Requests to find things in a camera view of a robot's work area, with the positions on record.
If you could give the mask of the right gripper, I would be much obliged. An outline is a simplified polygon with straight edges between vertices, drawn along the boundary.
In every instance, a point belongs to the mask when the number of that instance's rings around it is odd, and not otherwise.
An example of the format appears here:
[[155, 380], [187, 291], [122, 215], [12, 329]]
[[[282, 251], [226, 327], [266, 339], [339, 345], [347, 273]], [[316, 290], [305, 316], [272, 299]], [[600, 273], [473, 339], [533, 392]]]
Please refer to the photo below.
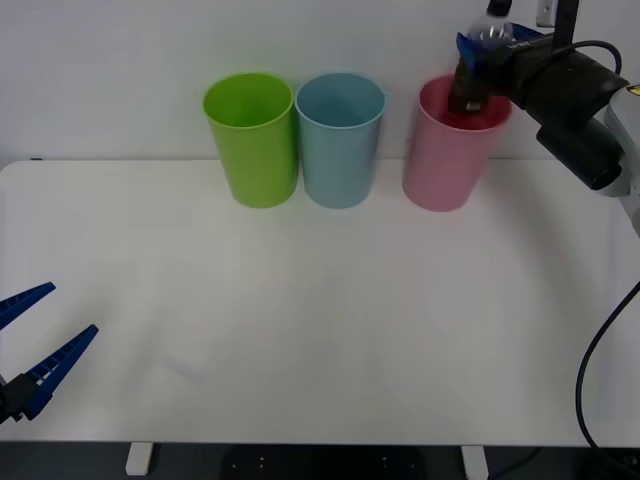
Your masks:
[[456, 36], [456, 47], [471, 73], [481, 64], [481, 79], [493, 93], [524, 99], [533, 77], [551, 52], [551, 36], [512, 23], [512, 43], [488, 50], [484, 56], [483, 47], [462, 33]]

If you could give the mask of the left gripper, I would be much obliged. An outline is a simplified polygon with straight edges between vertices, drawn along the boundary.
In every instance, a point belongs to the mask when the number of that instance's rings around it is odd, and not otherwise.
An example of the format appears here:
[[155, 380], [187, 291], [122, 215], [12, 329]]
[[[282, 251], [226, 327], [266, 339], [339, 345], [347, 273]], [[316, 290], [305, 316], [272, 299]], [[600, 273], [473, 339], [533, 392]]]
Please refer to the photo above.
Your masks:
[[[52, 282], [47, 282], [2, 300], [0, 303], [0, 330], [3, 330], [55, 289], [56, 286]], [[96, 325], [89, 325], [53, 354], [27, 372], [20, 374], [16, 378], [18, 381], [17, 407], [15, 407], [13, 385], [1, 378], [0, 424], [13, 416], [15, 421], [19, 421], [23, 417], [28, 420], [37, 417], [98, 332], [99, 329]]]

